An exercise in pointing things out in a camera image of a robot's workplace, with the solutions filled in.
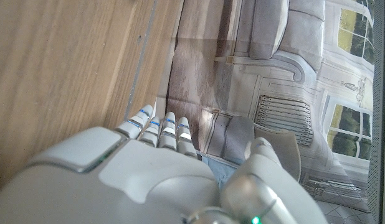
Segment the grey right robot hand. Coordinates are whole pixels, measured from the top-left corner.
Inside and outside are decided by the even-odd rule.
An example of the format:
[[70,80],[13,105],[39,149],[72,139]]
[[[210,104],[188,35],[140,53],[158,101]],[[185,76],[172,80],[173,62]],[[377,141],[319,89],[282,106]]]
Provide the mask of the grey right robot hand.
[[238,122],[219,170],[197,155],[186,118],[150,105],[115,130],[94,127],[34,156],[0,190],[0,223],[325,223],[272,147]]

